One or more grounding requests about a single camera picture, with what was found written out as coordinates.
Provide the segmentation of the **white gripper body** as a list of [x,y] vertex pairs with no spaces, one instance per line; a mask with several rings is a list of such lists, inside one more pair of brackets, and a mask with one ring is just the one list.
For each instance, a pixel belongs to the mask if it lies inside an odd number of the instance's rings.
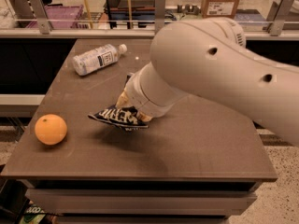
[[129,73],[127,75],[124,92],[128,97],[129,103],[138,112],[141,112],[146,116],[153,118],[164,116],[170,110],[170,106],[158,106],[153,103],[142,91],[139,79],[139,73]]

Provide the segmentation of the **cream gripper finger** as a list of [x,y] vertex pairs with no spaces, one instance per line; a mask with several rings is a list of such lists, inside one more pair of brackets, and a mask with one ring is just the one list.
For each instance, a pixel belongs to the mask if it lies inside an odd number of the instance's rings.
[[142,122],[150,122],[152,120],[152,116],[146,115],[145,113],[138,111],[136,117]]
[[125,107],[130,107],[131,106],[131,103],[129,101],[129,98],[127,96],[127,93],[126,91],[123,91],[121,93],[121,95],[119,96],[115,106],[117,108],[125,108]]

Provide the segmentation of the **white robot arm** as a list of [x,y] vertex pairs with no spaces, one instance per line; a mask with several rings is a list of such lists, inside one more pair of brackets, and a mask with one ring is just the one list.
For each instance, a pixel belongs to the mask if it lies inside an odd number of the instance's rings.
[[152,39],[149,63],[134,73],[117,107],[147,119],[163,116],[187,94],[228,106],[299,146],[299,68],[245,48],[228,18],[177,21]]

